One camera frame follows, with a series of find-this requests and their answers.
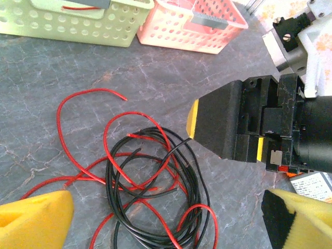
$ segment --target green basket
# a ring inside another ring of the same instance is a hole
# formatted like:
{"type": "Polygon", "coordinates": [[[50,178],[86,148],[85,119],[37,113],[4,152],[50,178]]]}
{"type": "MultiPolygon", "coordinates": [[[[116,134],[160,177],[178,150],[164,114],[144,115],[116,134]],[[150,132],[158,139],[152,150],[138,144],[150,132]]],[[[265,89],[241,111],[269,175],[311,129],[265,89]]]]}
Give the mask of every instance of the green basket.
{"type": "Polygon", "coordinates": [[[112,0],[108,9],[60,0],[0,0],[0,33],[129,47],[153,0],[112,0]]]}

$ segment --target black cylinder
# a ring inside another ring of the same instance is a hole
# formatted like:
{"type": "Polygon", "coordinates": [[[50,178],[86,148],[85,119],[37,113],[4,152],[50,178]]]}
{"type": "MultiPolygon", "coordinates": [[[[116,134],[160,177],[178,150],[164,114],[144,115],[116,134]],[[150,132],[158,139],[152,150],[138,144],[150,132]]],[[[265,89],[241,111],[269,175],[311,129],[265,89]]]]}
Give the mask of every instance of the black cylinder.
{"type": "Polygon", "coordinates": [[[332,172],[332,96],[306,99],[300,127],[299,156],[304,168],[332,172]]]}

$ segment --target gray marble surface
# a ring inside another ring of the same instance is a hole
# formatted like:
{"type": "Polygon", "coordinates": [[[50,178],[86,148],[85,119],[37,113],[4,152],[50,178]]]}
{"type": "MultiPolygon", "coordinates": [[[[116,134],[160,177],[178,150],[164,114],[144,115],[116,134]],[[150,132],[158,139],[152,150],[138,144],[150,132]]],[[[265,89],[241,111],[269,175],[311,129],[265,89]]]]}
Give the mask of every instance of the gray marble surface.
{"type": "MultiPolygon", "coordinates": [[[[64,154],[56,129],[56,110],[69,94],[90,88],[111,88],[128,97],[91,93],[71,100],[62,112],[62,126],[73,156],[87,166],[104,156],[102,134],[116,114],[137,110],[186,137],[186,119],[194,99],[235,79],[278,73],[257,29],[241,33],[220,54],[202,54],[142,46],[135,39],[130,48],[96,46],[63,41],[0,35],[0,204],[18,200],[36,184],[78,171],[64,154]]],[[[110,129],[109,144],[128,132],[150,126],[142,117],[124,117],[110,129]]],[[[132,143],[128,150],[140,146],[132,143]]],[[[271,248],[260,209],[264,190],[292,190],[284,176],[265,171],[262,163],[221,160],[194,141],[190,142],[201,165],[218,217],[218,248],[271,248]]],[[[162,152],[152,144],[143,150],[162,152]]],[[[127,172],[142,182],[155,165],[134,161],[127,172]]],[[[104,176],[105,164],[95,170],[104,176]]],[[[168,186],[168,175],[159,186],[168,186]]],[[[54,183],[35,195],[58,190],[54,183]]],[[[75,215],[64,248],[87,248],[91,237],[110,212],[103,185],[77,182],[69,187],[75,215]]],[[[176,192],[152,200],[171,227],[184,205],[176,192]]],[[[137,205],[129,217],[140,227],[163,233],[156,217],[137,205]]],[[[110,248],[115,221],[109,221],[95,248],[110,248]]],[[[119,248],[141,248],[120,229],[119,248]]],[[[200,248],[212,248],[211,221],[200,248]]]]}

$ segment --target plastic basket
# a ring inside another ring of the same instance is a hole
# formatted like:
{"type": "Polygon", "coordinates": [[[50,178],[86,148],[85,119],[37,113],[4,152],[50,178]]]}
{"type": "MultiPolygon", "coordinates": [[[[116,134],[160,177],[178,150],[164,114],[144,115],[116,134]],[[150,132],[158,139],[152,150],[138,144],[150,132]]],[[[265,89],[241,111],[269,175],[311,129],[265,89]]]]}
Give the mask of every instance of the plastic basket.
{"type": "Polygon", "coordinates": [[[217,54],[247,28],[230,0],[155,0],[137,36],[146,45],[217,54]]]}
{"type": "Polygon", "coordinates": [[[119,47],[130,46],[153,0],[112,0],[108,9],[62,0],[0,0],[0,33],[119,47]]]}

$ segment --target screw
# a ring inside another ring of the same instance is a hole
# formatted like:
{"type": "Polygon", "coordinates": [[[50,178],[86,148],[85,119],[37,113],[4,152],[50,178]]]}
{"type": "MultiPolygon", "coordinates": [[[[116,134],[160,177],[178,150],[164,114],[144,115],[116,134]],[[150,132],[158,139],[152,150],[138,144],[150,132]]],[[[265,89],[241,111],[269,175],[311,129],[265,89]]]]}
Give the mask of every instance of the screw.
{"type": "Polygon", "coordinates": [[[278,24],[278,23],[280,23],[280,21],[281,21],[281,18],[280,18],[280,17],[277,17],[277,18],[275,18],[274,23],[275,23],[275,24],[278,24]]]}
{"type": "Polygon", "coordinates": [[[282,39],[285,41],[285,42],[289,42],[291,40],[291,35],[290,34],[285,34],[284,37],[282,37],[282,39]]]}

